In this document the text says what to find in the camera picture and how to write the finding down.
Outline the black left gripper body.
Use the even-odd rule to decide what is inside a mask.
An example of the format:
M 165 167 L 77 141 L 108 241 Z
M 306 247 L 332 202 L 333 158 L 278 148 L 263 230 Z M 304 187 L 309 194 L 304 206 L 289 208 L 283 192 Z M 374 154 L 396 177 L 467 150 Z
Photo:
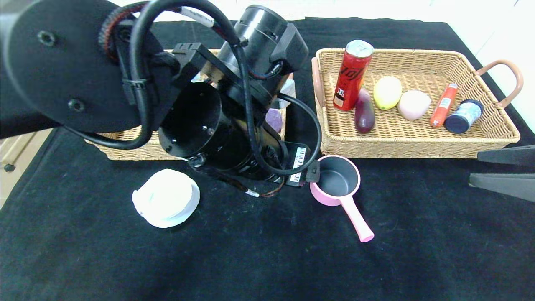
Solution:
M 311 150 L 303 143 L 280 142 L 283 151 L 283 160 L 281 169 L 296 169 L 302 166 L 306 159 L 310 158 Z M 305 171 L 295 173 L 290 176 L 281 176 L 279 183 L 291 187 L 303 187 L 305 185 Z

